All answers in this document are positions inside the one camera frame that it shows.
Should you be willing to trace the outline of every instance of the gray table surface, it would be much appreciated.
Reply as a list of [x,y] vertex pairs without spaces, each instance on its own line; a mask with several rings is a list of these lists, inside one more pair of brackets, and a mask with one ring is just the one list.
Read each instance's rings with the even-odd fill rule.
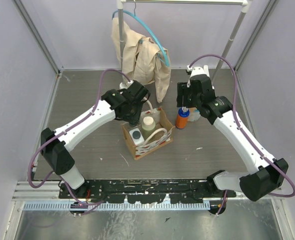
[[[101,73],[99,70],[63,73],[48,123],[50,129],[69,123],[94,104]],[[150,101],[153,107],[162,106],[173,125],[178,114],[177,83],[188,79],[185,70],[172,70],[170,86],[160,104],[156,101],[154,83],[147,86],[151,92]],[[101,95],[107,90],[118,89],[120,82],[121,77],[116,72],[107,73]],[[234,81],[228,69],[220,71],[214,86],[216,95],[226,96],[232,101]],[[238,103],[236,107],[240,118],[245,122],[241,104]],[[189,122],[185,129],[175,129],[172,143],[140,160],[134,160],[131,156],[120,124],[119,121],[108,122],[87,136],[71,152],[76,166],[86,179],[206,178],[218,170],[246,171],[244,163],[229,141],[204,118]],[[40,156],[34,178],[42,179],[50,170]]]

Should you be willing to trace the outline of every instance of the white container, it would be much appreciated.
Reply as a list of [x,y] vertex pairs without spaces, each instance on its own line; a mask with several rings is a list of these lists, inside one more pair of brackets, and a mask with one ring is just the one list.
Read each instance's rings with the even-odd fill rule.
[[146,116],[143,118],[142,135],[145,140],[154,132],[155,128],[156,122],[154,121],[153,117]]
[[189,122],[196,122],[197,120],[199,120],[199,118],[201,117],[199,110],[197,110],[196,107],[190,108],[189,110],[190,111],[187,120]]
[[143,138],[142,133],[141,133],[141,131],[139,130],[138,127],[132,129],[128,133],[131,136],[135,146],[140,146],[140,145],[142,145],[144,143],[144,138]]

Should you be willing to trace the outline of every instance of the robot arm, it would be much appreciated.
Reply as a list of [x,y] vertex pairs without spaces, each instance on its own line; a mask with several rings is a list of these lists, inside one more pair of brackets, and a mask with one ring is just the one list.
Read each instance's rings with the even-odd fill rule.
[[177,85],[177,107],[196,107],[200,115],[229,140],[247,169],[244,173],[229,173],[221,170],[212,174],[207,178],[209,190],[227,189],[243,192],[250,200],[257,201],[280,187],[284,178],[259,155],[241,132],[241,128],[263,154],[273,160],[284,173],[288,170],[287,162],[283,158],[276,160],[266,151],[243,124],[237,113],[240,126],[236,124],[231,102],[224,96],[215,95],[206,70],[194,67],[188,69],[187,73],[190,74],[188,82],[179,82]]
[[90,117],[51,142],[41,151],[42,156],[53,171],[70,185],[76,196],[82,196],[88,186],[75,166],[75,161],[70,152],[86,136],[112,120],[126,121],[130,125],[136,126],[140,120],[143,104],[149,97],[149,91],[134,80],[128,89],[107,91],[98,102],[95,112],[92,112],[93,110],[90,108],[73,121],[54,131],[49,128],[42,131],[41,145],[55,135],[65,132],[67,128],[78,123],[91,113]]

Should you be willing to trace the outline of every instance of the black motor joint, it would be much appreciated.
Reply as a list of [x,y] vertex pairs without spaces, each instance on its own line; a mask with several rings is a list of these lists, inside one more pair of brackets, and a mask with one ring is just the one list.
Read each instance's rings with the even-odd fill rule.
[[150,92],[134,80],[128,89],[109,90],[101,99],[110,104],[115,111],[115,120],[128,122],[131,126],[139,124],[143,104],[150,98]]
[[231,102],[225,96],[216,96],[211,79],[206,74],[192,76],[187,82],[177,84],[176,106],[178,108],[197,108],[200,115],[210,124],[232,110]]

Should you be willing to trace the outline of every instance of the metal pole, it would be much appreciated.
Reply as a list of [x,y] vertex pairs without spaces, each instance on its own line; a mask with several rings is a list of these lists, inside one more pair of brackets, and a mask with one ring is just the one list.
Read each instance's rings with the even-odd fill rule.
[[121,56],[121,71],[123,69],[123,51],[124,51],[124,20],[123,20],[123,8],[117,10],[118,14],[118,31],[119,31],[119,49],[120,49],[120,56]]
[[[231,35],[230,35],[230,37],[229,37],[229,39],[228,39],[228,41],[227,41],[227,43],[225,45],[224,51],[222,53],[223,58],[227,57],[227,55],[229,53],[229,50],[230,50],[230,48],[232,46],[232,43],[234,41],[234,38],[236,37],[236,35],[237,35],[238,31],[239,31],[239,28],[240,28],[240,26],[241,26],[241,24],[243,22],[243,19],[246,16],[246,14],[247,14],[247,12],[248,12],[248,10],[250,8],[250,4],[251,4],[251,1],[248,2],[248,5],[242,7],[241,13],[238,16],[238,19],[237,19],[237,21],[236,21],[236,23],[234,25],[232,33],[231,33]],[[215,68],[214,74],[211,77],[212,84],[215,82],[218,71],[221,69],[222,65],[223,65],[223,61],[219,60],[217,66]]]
[[135,0],[137,3],[164,3],[164,4],[219,4],[219,5],[242,5],[246,0]]

